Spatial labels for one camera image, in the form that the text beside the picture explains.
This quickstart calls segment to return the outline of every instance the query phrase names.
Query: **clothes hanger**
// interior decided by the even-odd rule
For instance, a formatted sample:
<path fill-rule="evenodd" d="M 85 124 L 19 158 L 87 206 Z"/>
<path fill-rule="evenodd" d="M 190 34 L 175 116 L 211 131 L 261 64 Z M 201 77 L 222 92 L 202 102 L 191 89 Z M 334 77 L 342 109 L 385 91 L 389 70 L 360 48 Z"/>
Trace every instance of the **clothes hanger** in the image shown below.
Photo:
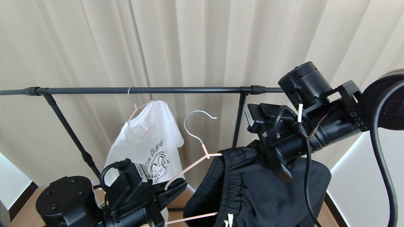
<path fill-rule="evenodd" d="M 147 103 L 145 103 L 145 104 L 143 104 L 143 105 L 137 107 L 137 106 L 136 106 L 136 102 L 129 96 L 129 91 L 130 91 L 131 88 L 132 88 L 132 87 L 130 87 L 130 88 L 128 89 L 128 98 L 129 98 L 129 99 L 133 102 L 133 104 L 135 105 L 135 111 L 134 111 L 133 114 L 130 116 L 129 120 L 127 120 L 127 123 L 129 123 L 129 121 L 133 118 L 133 116 L 135 115 L 135 113 L 136 113 L 139 109 L 141 109 L 142 107 L 145 107 L 147 104 L 153 102 L 153 100 L 150 100 L 150 101 L 148 101 Z"/>
<path fill-rule="evenodd" d="M 198 163 L 200 163 L 201 161 L 203 161 L 205 158 L 209 159 L 209 158 L 211 158 L 212 156 L 222 156 L 221 153 L 209 154 L 208 151 L 206 150 L 205 144 L 203 144 L 203 141 L 202 141 L 199 137 L 197 137 L 197 136 L 194 135 L 194 134 L 191 134 L 191 133 L 188 131 L 187 125 L 186 125 L 187 118 L 188 118 L 191 114 L 193 114 L 193 113 L 195 113 L 195 112 L 204 113 L 204 114 L 208 115 L 211 119 L 217 119 L 217 118 L 216 118 L 216 117 L 212 117 L 210 114 L 206 113 L 205 111 L 202 111 L 202 110 L 194 110 L 194 111 L 190 112 L 189 114 L 187 114 L 187 116 L 186 116 L 185 119 L 184 119 L 184 128 L 185 128 L 185 130 L 187 131 L 187 133 L 188 133 L 190 136 L 197 138 L 197 139 L 201 142 L 202 148 L 203 148 L 203 150 L 204 150 L 204 152 L 205 152 L 205 155 L 204 155 L 202 158 L 198 159 L 198 161 L 194 162 L 194 163 L 191 164 L 189 167 L 187 167 L 186 169 L 184 169 L 181 173 L 179 173 L 179 174 L 178 174 L 177 176 L 175 176 L 173 179 L 171 179 L 171 180 L 166 184 L 166 186 L 165 186 L 165 190 L 166 190 L 166 191 L 167 191 L 167 189 L 168 189 L 168 186 L 169 186 L 175 179 L 179 178 L 179 176 L 181 176 L 181 175 L 183 175 L 184 173 L 186 173 L 188 170 L 190 170 L 192 167 L 194 167 L 195 165 L 197 165 Z M 198 215 L 198 216 L 194 216 L 194 217 L 189 217 L 189 218 L 185 218 L 185 219 L 178 219 L 178 220 L 168 221 L 168 222 L 166 222 L 165 224 L 168 225 L 168 224 L 173 224 L 173 223 L 182 222 L 182 221 L 188 221 L 188 220 L 193 220 L 193 219 L 199 219 L 199 218 L 214 216 L 214 215 L 217 215 L 218 213 L 219 213 L 219 212 L 214 212 L 214 213 L 202 214 L 202 215 Z"/>

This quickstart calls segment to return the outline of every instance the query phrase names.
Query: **hanger hook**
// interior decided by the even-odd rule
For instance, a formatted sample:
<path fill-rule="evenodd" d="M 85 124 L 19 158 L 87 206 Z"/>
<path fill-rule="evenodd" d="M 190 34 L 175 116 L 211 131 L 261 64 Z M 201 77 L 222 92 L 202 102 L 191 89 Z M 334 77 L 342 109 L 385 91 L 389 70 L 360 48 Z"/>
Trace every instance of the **hanger hook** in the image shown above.
<path fill-rule="evenodd" d="M 133 87 L 130 87 L 130 88 L 128 89 L 128 98 L 136 105 L 136 102 L 129 96 L 129 91 L 130 91 L 131 88 L 133 88 Z"/>
<path fill-rule="evenodd" d="M 204 113 L 204 114 L 208 115 L 211 119 L 217 119 L 217 117 L 212 117 L 210 114 L 206 113 L 206 112 L 203 111 L 203 110 L 194 110 L 194 111 L 190 112 L 189 114 L 187 114 L 187 116 L 185 117 L 185 119 L 184 119 L 184 128 L 185 128 L 185 131 L 187 131 L 187 133 L 188 133 L 190 136 L 197 138 L 197 139 L 201 142 L 201 144 L 203 144 L 202 140 L 201 140 L 198 136 L 193 135 L 193 134 L 191 134 L 191 133 L 188 131 L 187 125 L 185 124 L 185 123 L 187 122 L 187 118 L 188 118 L 191 114 L 193 114 L 193 113 L 195 113 L 195 112 Z"/>

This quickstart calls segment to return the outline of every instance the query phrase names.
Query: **white t-shirt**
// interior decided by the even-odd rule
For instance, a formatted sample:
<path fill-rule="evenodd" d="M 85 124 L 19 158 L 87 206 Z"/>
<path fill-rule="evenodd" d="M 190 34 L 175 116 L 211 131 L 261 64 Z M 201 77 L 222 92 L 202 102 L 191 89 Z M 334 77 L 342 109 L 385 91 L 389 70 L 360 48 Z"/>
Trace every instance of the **white t-shirt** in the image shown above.
<path fill-rule="evenodd" d="M 122 127 L 105 166 L 129 158 L 133 163 L 145 164 L 153 184 L 169 181 L 182 171 L 178 147 L 183 144 L 184 139 L 167 103 L 153 101 Z M 105 183 L 111 185 L 118 176 L 116 169 L 109 170 Z"/>

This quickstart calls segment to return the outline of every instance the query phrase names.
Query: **beige curtain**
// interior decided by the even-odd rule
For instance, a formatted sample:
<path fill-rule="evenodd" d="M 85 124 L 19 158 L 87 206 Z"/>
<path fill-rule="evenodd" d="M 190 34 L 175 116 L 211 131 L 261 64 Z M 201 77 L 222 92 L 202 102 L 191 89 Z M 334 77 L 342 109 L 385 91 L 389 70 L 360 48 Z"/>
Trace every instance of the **beige curtain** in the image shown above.
<path fill-rule="evenodd" d="M 280 77 L 313 61 L 332 87 L 363 90 L 404 66 L 404 1 L 1 1 L 1 89 L 41 87 L 276 87 Z M 60 109 L 101 170 L 133 112 L 126 95 L 55 95 Z M 182 130 L 183 167 L 203 151 L 229 148 L 238 95 L 132 95 L 168 103 Z M 97 182 L 42 97 L 1 97 L 1 152 L 38 185 L 63 176 Z M 288 105 L 283 94 L 247 103 Z M 239 146 L 256 138 L 244 127 Z M 357 137 L 318 152 L 333 167 Z M 197 187 L 209 160 L 186 174 Z"/>

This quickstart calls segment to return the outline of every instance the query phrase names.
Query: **black metal rod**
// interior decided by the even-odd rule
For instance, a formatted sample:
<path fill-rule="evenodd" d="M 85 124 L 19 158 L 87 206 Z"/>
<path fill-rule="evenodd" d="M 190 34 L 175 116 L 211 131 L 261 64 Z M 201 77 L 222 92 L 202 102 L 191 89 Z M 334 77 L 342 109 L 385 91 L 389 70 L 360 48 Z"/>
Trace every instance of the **black metal rod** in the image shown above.
<path fill-rule="evenodd" d="M 97 176 L 97 178 L 100 177 L 100 171 L 97 169 L 95 166 L 95 163 L 93 161 L 93 158 L 91 155 L 86 152 L 84 149 L 83 145 L 80 143 L 78 140 L 76 134 L 74 133 L 73 129 L 70 127 L 69 123 L 67 122 L 65 116 L 63 115 L 62 111 L 59 109 L 59 107 L 56 104 L 56 101 L 52 97 L 52 95 L 43 95 L 46 99 L 46 101 L 49 103 L 49 105 L 52 107 L 53 111 L 55 112 L 56 116 L 59 118 L 60 122 L 62 125 L 65 127 L 67 133 L 81 152 L 81 156 L 83 157 L 83 160 L 87 163 L 87 165 L 92 169 L 94 174 Z"/>
<path fill-rule="evenodd" d="M 231 146 L 232 148 L 235 148 L 237 146 L 238 133 L 240 132 L 241 118 L 243 117 L 243 110 L 244 110 L 244 104 L 246 103 L 246 97 L 247 94 L 245 93 L 240 94 L 240 99 L 238 101 L 236 128 L 234 129 L 233 145 Z"/>
<path fill-rule="evenodd" d="M 266 88 L 257 94 L 263 93 L 282 93 L 281 88 Z M 2 90 L 0 95 L 60 95 L 60 94 L 126 94 L 126 88 L 39 88 L 31 87 L 21 90 Z M 129 91 L 132 94 L 203 94 L 203 93 L 253 93 L 253 87 L 132 87 Z"/>

